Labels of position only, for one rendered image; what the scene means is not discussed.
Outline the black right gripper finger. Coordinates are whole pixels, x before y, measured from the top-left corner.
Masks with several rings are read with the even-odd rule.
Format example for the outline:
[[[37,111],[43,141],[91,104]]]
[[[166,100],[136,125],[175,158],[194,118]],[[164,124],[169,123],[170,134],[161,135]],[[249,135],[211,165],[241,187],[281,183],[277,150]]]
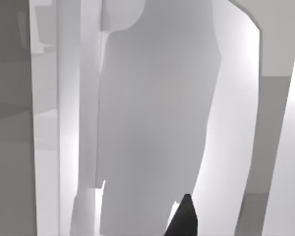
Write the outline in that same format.
[[[164,236],[198,236],[198,218],[191,194],[185,194]]]

